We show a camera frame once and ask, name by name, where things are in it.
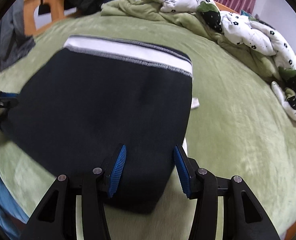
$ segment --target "silver screw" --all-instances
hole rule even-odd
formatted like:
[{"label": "silver screw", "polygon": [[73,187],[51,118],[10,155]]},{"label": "silver screw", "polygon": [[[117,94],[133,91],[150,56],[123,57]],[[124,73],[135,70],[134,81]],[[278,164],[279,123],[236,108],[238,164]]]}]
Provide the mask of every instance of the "silver screw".
[{"label": "silver screw", "polygon": [[62,174],[62,175],[60,175],[60,176],[58,177],[58,180],[59,180],[59,181],[64,181],[66,178],[67,178],[66,175]]},{"label": "silver screw", "polygon": [[200,168],[200,169],[198,169],[198,173],[199,174],[202,174],[202,175],[205,175],[205,174],[207,174],[207,170],[206,169],[204,169],[204,168]]},{"label": "silver screw", "polygon": [[242,181],[242,178],[240,176],[234,176],[233,180],[237,183],[240,183]]},{"label": "silver screw", "polygon": [[100,174],[102,171],[103,171],[103,170],[102,170],[101,168],[94,168],[94,169],[92,170],[92,172],[93,172],[94,174]]}]

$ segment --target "green bed sheet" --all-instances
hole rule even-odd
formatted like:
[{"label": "green bed sheet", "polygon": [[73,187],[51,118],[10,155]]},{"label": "green bed sheet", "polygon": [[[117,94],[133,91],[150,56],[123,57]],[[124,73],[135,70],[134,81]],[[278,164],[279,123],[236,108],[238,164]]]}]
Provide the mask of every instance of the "green bed sheet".
[{"label": "green bed sheet", "polygon": [[[214,41],[188,29],[100,14],[64,20],[37,37],[27,57],[0,73],[0,90],[20,92],[71,34],[140,40],[188,54],[193,96],[200,101],[190,114],[188,155],[216,176],[242,176],[279,233],[296,220],[296,127],[262,78]],[[55,179],[2,132],[0,176],[28,215]],[[182,193],[176,169],[152,214],[105,207],[112,239],[140,240],[187,239],[194,210],[195,201]],[[80,223],[80,212],[77,215]],[[217,239],[222,235],[222,218],[220,202]]]}]

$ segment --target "green blanket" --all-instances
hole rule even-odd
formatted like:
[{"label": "green blanket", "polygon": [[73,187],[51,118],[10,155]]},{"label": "green blanket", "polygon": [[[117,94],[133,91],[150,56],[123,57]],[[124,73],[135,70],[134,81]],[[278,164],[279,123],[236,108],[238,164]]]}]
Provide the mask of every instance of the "green blanket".
[{"label": "green blanket", "polygon": [[[296,127],[257,74],[215,42],[185,28],[100,14],[58,22],[37,37],[27,57],[0,73],[0,90],[20,92],[70,34],[140,40],[189,55],[193,96],[200,101],[200,107],[191,111],[187,129],[189,156],[216,176],[242,176],[279,233],[296,220]],[[82,71],[82,66],[76,66],[76,71]],[[55,179],[2,132],[0,176],[28,215]],[[112,239],[182,240],[188,238],[195,201],[182,193],[174,169],[152,214],[132,214],[108,206],[105,210]],[[220,203],[217,239],[222,234],[222,218]]]},{"label": "green blanket", "polygon": [[266,81],[280,79],[272,57],[250,49],[245,44],[235,45],[223,34],[212,30],[198,14],[163,13],[158,0],[113,0],[102,5],[102,16],[133,16],[156,22],[168,22],[184,27],[194,34],[216,42]]}]

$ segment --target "ribbed blue rubber pad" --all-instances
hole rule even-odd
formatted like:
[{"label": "ribbed blue rubber pad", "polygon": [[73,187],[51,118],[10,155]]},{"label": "ribbed blue rubber pad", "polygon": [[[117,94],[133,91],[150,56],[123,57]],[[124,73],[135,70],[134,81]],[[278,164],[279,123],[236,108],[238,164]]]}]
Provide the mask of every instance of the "ribbed blue rubber pad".
[{"label": "ribbed blue rubber pad", "polygon": [[124,169],[126,156],[127,156],[127,149],[126,149],[126,146],[123,145],[119,152],[119,156],[117,158],[115,166],[113,167],[113,170],[110,175],[109,188],[107,191],[108,198],[112,198],[113,194],[115,194],[117,191],[120,177]]},{"label": "ribbed blue rubber pad", "polygon": [[189,198],[191,195],[190,176],[177,146],[174,148],[173,158],[174,163],[176,164],[182,191],[187,195],[187,198]]}]

